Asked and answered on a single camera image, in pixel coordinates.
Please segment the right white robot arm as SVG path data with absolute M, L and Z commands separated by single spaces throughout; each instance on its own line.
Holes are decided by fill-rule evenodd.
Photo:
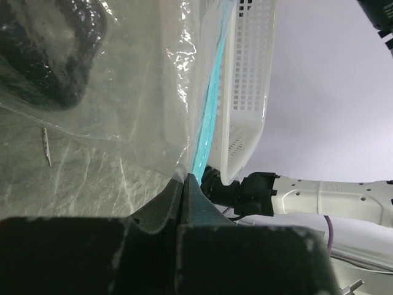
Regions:
M 310 181 L 253 173 L 237 176 L 263 132 L 274 47 L 276 1 L 237 1 L 227 40 L 217 62 L 217 115 L 208 165 L 214 202 L 240 216 L 309 213 L 392 226 L 392 183 Z

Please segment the clear zip top bag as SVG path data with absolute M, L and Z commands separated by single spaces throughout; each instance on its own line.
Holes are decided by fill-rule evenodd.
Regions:
M 107 31 L 81 102 L 48 110 L 1 93 L 1 106 L 170 178 L 201 178 L 235 2 L 100 2 Z

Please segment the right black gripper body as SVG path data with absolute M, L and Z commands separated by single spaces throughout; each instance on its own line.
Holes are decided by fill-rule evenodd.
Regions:
M 358 0 L 357 3 L 380 38 L 392 36 L 392 0 Z

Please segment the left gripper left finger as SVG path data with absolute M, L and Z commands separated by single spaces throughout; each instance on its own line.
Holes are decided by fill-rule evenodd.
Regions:
M 124 218 L 1 221 L 2 294 L 174 294 L 175 180 Z

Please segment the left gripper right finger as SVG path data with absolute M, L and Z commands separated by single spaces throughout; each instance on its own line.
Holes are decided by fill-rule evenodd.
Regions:
M 188 175 L 177 227 L 177 294 L 338 294 L 322 239 L 298 226 L 239 226 Z

